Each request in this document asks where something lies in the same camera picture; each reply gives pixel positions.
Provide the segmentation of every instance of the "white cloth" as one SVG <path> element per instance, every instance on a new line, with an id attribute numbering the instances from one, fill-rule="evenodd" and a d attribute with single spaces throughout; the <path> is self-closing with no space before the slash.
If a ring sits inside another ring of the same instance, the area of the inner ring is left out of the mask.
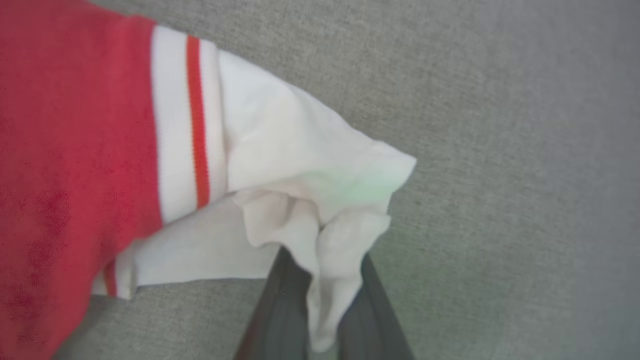
<path id="1" fill-rule="evenodd" d="M 284 245 L 312 275 L 309 334 L 315 351 L 327 350 L 416 160 L 265 70 L 224 51 L 218 60 L 227 196 L 120 254 L 118 296 L 144 285 L 265 278 Z M 93 293 L 106 294 L 101 276 Z"/>

